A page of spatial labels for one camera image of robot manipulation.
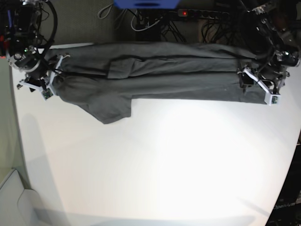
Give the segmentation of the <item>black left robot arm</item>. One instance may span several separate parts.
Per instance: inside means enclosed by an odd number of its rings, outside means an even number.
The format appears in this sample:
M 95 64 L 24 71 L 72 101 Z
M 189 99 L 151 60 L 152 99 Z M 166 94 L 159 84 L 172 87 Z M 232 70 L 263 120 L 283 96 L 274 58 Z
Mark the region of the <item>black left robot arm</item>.
M 270 82 L 278 92 L 289 77 L 287 69 L 301 62 L 296 32 L 295 0 L 241 0 L 240 34 L 255 54 L 255 76 Z

